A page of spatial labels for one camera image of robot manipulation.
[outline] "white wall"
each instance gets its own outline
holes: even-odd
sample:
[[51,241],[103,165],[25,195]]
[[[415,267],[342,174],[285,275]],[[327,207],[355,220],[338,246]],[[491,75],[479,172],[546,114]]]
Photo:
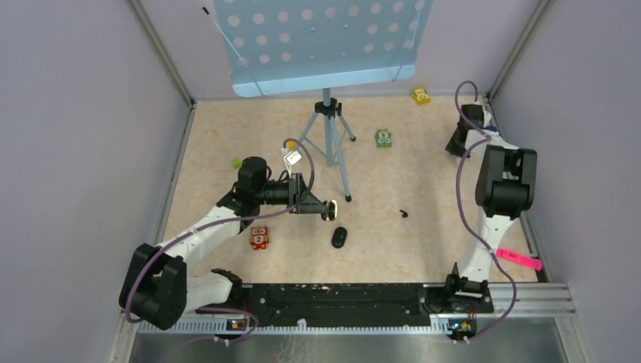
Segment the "white wall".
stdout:
[[0,2],[0,361],[105,360],[185,117],[124,0]]
[[639,16],[555,2],[496,102],[508,140],[539,153],[531,216],[603,362],[639,361]]
[[[231,88],[224,40],[201,10],[210,7],[210,0],[141,2],[192,97],[238,97]],[[435,0],[412,79],[337,88],[335,95],[407,94],[414,86],[427,87],[432,93],[454,93],[465,79],[474,79],[481,90],[488,91],[537,3]]]

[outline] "tripod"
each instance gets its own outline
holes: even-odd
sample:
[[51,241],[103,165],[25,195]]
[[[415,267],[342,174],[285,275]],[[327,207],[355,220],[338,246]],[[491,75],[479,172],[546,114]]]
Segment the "tripod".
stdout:
[[[325,116],[325,150],[322,150],[314,142],[307,138],[307,133],[314,125],[314,121],[319,114]],[[339,133],[336,130],[336,117],[339,118],[342,123],[345,131],[342,133],[341,138],[339,139]],[[351,193],[349,192],[349,184],[347,182],[347,172],[345,171],[345,160],[342,157],[341,152],[341,143],[345,134],[349,134],[349,139],[351,141],[356,141],[356,136],[351,132],[347,121],[342,116],[342,104],[338,103],[335,98],[330,97],[330,89],[323,88],[323,101],[317,102],[314,105],[314,113],[311,115],[305,130],[303,130],[300,137],[300,141],[307,141],[311,146],[313,146],[320,154],[322,154],[327,159],[327,165],[336,165],[339,164],[341,171],[342,184],[345,188],[345,200],[351,202]],[[336,147],[336,154],[333,152],[333,148]]]

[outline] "blue board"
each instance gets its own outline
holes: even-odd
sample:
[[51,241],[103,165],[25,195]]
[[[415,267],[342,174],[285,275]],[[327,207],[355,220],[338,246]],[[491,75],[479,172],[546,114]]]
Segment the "blue board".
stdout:
[[432,7],[432,0],[213,2],[243,97],[409,78]]

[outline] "red owl toy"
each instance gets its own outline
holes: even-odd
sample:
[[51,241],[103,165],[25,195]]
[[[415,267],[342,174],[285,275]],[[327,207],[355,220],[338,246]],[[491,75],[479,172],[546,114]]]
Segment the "red owl toy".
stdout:
[[249,244],[252,245],[254,250],[266,249],[269,244],[267,226],[252,227],[252,236],[249,239]]

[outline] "pink object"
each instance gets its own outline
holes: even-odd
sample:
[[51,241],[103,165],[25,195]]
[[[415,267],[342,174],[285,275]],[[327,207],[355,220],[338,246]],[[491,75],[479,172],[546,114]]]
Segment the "pink object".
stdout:
[[497,256],[508,261],[516,262],[519,265],[533,268],[537,271],[540,271],[543,268],[543,263],[541,263],[541,261],[539,261],[538,259],[531,259],[529,257],[523,256],[522,254],[506,250],[504,248],[500,248],[497,250]]

